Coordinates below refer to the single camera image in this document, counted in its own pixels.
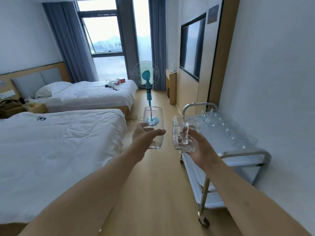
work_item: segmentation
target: wooden floor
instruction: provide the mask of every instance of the wooden floor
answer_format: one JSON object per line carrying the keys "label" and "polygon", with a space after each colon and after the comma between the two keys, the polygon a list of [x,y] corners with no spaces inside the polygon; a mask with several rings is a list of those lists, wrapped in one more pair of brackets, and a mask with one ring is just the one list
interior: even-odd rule
{"label": "wooden floor", "polygon": [[[148,150],[126,181],[116,206],[99,236],[239,236],[242,235],[226,209],[208,210],[210,228],[198,221],[198,207],[179,152],[172,144],[172,119],[179,112],[169,104],[164,91],[153,91],[152,106],[163,108],[166,135],[158,150]],[[143,115],[148,106],[145,90],[136,92],[130,116]],[[136,122],[127,121],[124,147],[131,143]],[[0,235],[15,236],[23,224],[0,225]]]}

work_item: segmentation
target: blue-gray curtain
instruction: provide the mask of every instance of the blue-gray curtain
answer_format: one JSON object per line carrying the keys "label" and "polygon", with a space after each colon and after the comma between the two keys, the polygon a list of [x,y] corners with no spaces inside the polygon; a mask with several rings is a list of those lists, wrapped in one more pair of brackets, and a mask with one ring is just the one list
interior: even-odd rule
{"label": "blue-gray curtain", "polygon": [[149,0],[152,63],[160,71],[154,90],[166,90],[166,0]]}
{"label": "blue-gray curtain", "polygon": [[71,81],[96,81],[96,70],[75,3],[51,2],[42,5]]}

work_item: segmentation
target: bag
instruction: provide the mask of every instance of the bag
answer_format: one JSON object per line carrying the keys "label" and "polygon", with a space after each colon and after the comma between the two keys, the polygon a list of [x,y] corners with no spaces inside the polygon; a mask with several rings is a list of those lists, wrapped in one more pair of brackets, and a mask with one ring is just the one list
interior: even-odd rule
{"label": "bag", "polygon": [[23,106],[20,100],[7,99],[0,102],[0,115],[3,118],[9,118],[21,112],[27,112],[27,107]]}

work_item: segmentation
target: hand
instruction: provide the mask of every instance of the hand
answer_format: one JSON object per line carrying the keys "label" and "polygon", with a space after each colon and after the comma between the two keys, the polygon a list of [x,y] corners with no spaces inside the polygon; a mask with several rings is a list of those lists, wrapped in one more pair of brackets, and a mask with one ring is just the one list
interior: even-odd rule
{"label": "hand", "polygon": [[153,127],[147,127],[148,125],[148,123],[138,123],[132,135],[132,143],[130,147],[136,153],[138,162],[143,159],[144,153],[153,142],[153,139],[156,136],[162,136],[166,133],[166,130],[164,129],[154,130]]}
{"label": "hand", "polygon": [[204,171],[207,165],[218,158],[218,155],[204,135],[192,128],[189,128],[188,134],[192,137],[192,142],[197,149],[195,152],[187,153],[191,156],[194,163]]}

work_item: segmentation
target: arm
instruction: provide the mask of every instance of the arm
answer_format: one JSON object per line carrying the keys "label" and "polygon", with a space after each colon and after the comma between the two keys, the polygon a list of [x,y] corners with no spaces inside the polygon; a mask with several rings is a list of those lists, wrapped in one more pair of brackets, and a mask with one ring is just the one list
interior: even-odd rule
{"label": "arm", "polygon": [[165,130],[143,129],[145,126],[136,126],[126,151],[50,203],[20,236],[96,235],[133,167],[142,160],[153,139],[165,134]]}
{"label": "arm", "polygon": [[193,129],[189,134],[197,145],[191,158],[211,180],[244,236],[311,235],[276,202],[228,167],[203,135]]}

